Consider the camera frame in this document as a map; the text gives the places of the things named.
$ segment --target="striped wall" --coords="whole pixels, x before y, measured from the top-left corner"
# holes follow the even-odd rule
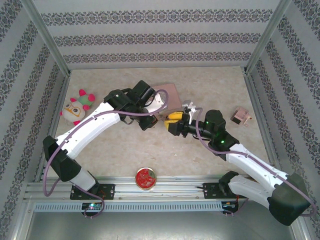
[[[279,0],[34,0],[70,69],[244,67]]]
[[[18,0],[0,1],[0,240],[15,223],[65,76]]]
[[[320,3],[293,0],[251,72],[281,168],[320,202]],[[319,207],[306,218],[320,239]]]

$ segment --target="toy face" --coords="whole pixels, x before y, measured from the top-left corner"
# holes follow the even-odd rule
[[[62,115],[69,122],[80,121],[85,114],[83,105],[78,101],[67,103],[62,110]]]

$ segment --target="small pink toy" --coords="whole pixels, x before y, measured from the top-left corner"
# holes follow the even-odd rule
[[[62,111],[60,112],[60,116],[63,116],[68,122],[77,125],[84,118],[86,111],[90,109],[90,106],[96,100],[95,95],[90,93],[87,95],[86,91],[83,89],[79,90],[79,98],[70,98],[70,102],[68,102]]]
[[[249,115],[249,111],[242,106],[238,106],[231,117],[231,121],[235,122],[238,125],[245,125],[246,127],[248,127],[248,124],[246,122],[249,119],[252,119],[252,117]]]

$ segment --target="plush toy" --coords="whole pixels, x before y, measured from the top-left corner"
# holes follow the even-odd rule
[[[84,118],[86,111],[90,109],[90,106],[96,100],[95,95],[92,93],[87,95],[86,91],[83,89],[79,90],[79,98],[70,98],[71,102],[68,102],[63,110],[60,112],[60,116],[64,119],[77,125]]]

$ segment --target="yellow object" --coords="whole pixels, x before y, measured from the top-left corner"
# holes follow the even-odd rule
[[[174,124],[176,122],[178,122],[179,120],[165,120],[164,121],[164,126],[167,130],[169,130],[169,124]]]
[[[182,120],[183,114],[184,114],[183,111],[176,111],[176,112],[169,114],[168,119],[169,120]]]

